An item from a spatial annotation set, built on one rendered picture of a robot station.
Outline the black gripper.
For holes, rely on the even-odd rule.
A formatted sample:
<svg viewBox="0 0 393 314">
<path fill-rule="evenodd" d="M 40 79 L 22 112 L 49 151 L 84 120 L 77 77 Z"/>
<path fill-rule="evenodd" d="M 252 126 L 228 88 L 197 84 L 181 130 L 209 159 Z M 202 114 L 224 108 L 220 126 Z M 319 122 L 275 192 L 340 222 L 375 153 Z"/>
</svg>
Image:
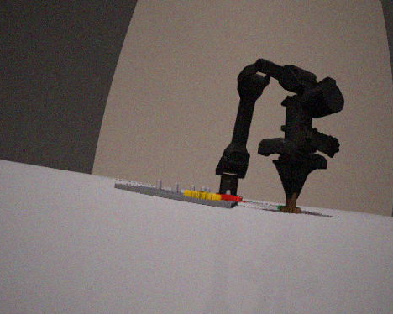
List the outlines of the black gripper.
<svg viewBox="0 0 393 314">
<path fill-rule="evenodd" d="M 262 139 L 259 143 L 258 154 L 269 156 L 279 154 L 278 160 L 272 160 L 280 176 L 285 190 L 286 198 L 292 198 L 297 193 L 296 199 L 307 176 L 318 169 L 327 169 L 328 161 L 320 154 L 314 154 L 313 148 L 308 145 L 300 146 L 299 140 L 304 125 L 311 123 L 306 119 L 288 119 L 285 125 L 281 125 L 281 131 L 285 132 L 284 138 Z"/>
</svg>

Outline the brown gear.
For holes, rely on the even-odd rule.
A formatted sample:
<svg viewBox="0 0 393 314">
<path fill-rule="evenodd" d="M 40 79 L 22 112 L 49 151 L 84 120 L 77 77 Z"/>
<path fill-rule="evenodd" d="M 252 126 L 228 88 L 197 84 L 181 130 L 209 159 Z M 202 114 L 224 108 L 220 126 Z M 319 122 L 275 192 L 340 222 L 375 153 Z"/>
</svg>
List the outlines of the brown gear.
<svg viewBox="0 0 393 314">
<path fill-rule="evenodd" d="M 300 214 L 300 208 L 296 208 L 296 195 L 297 193 L 293 193 L 292 198 L 287 198 L 286 207 L 280 207 L 280 212 Z"/>
</svg>

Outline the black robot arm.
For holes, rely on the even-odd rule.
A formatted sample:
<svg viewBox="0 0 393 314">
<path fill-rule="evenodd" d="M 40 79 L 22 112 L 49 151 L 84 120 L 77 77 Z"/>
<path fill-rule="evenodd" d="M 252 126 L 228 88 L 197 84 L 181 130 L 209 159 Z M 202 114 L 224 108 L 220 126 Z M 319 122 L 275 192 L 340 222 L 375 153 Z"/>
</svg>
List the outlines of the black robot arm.
<svg viewBox="0 0 393 314">
<path fill-rule="evenodd" d="M 266 76 L 256 74 L 258 72 Z M 280 66 L 263 58 L 244 67 L 237 78 L 240 100 L 232 142 L 224 150 L 216 168 L 216 175 L 221 175 L 218 194 L 225 194 L 226 190 L 230 190 L 230 195 L 238 196 L 238 179 L 245 178 L 249 166 L 250 153 L 246 144 L 254 105 L 264 88 L 270 84 L 270 77 L 278 80 L 283 89 L 296 93 L 294 96 L 287 96 L 281 103 L 281 106 L 286 107 L 286 120 L 299 118 L 312 122 L 312 118 L 322 118 L 343 109 L 344 98 L 333 78 L 326 77 L 317 82 L 316 75 L 309 71 L 294 65 Z M 338 139 L 320 133 L 316 128 L 311 129 L 311 126 L 310 123 L 304 125 L 298 144 L 307 146 L 308 143 L 314 153 L 318 150 L 333 158 L 339 152 Z"/>
</svg>

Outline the red gear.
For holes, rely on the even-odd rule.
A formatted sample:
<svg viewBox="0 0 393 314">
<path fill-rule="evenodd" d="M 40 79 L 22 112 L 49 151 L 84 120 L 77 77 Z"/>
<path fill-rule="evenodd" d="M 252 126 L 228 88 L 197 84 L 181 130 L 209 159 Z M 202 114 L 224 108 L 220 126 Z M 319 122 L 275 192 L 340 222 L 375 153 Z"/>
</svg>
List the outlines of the red gear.
<svg viewBox="0 0 393 314">
<path fill-rule="evenodd" d="M 228 194 L 218 194 L 222 196 L 221 200 L 224 201 L 237 201 L 237 202 L 241 202 L 241 197 L 238 196 L 233 196 L 233 195 L 228 195 Z"/>
</svg>

